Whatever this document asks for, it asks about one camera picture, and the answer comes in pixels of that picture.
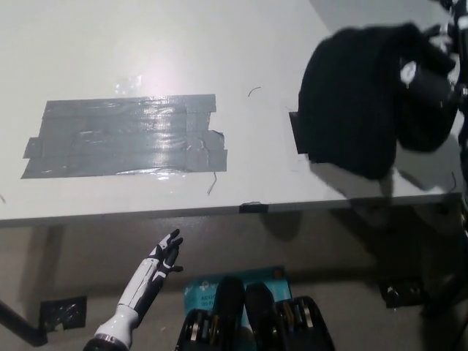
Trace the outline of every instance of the robotic hand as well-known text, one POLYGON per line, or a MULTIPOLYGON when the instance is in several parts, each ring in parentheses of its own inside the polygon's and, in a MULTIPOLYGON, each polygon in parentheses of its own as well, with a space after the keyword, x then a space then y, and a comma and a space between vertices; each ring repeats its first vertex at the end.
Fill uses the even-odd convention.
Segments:
POLYGON ((102 324, 83 351, 129 351, 132 332, 138 328, 170 272, 180 272, 175 265, 183 238, 174 230, 157 244, 142 261, 117 305, 116 313, 102 324))

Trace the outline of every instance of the gray floor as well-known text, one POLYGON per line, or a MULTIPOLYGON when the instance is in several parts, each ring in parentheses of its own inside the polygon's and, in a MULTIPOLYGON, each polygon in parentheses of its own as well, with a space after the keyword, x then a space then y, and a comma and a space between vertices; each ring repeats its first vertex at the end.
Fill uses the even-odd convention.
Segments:
MULTIPOLYGON (((87 295, 86 328, 52 333, 42 348, 81 350, 112 315, 142 257, 176 227, 186 239, 179 260, 185 271, 171 275, 135 333, 135 351, 174 348, 184 320, 181 288, 193 277, 269 265, 285 265, 293 294, 316 300, 337 350, 449 350, 466 310, 426 322, 418 307, 385 308, 376 279, 421 273, 433 290, 458 263, 456 240, 408 208, 393 210, 389 233, 370 230, 351 211, 2 230, 0 298, 34 321, 40 301, 87 295)), ((31 349, 3 328, 0 340, 1 350, 31 349)))

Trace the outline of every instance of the table leg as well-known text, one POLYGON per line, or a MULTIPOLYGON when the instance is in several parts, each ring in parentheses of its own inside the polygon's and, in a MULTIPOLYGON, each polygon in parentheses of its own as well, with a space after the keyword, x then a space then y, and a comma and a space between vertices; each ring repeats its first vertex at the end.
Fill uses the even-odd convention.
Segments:
POLYGON ((45 331, 33 327, 2 301, 0 301, 0 325, 12 331, 31 346, 38 347, 48 343, 45 331))

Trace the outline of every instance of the teal box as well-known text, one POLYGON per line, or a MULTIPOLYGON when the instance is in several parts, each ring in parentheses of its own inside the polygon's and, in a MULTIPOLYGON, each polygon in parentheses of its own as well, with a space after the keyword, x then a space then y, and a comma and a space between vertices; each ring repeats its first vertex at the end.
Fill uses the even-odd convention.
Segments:
MULTIPOLYGON (((225 276, 241 278, 246 287, 252 283, 263 282, 273 294, 275 301, 291 298, 290 286, 284 274, 284 267, 261 268, 250 271, 219 274, 198 278, 184 288, 185 315, 193 309, 213 309, 214 296, 218 283, 225 276)), ((241 324, 251 330, 244 307, 241 324)))

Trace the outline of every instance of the black cloth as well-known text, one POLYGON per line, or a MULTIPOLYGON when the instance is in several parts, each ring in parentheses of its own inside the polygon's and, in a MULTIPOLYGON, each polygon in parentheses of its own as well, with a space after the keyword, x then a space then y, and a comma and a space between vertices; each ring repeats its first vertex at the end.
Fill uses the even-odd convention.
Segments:
POLYGON ((444 143, 456 109, 437 110, 403 94, 401 58, 443 76, 455 67, 411 23, 344 29, 318 45, 298 108, 311 162, 382 179, 395 161, 397 141, 420 152, 444 143))

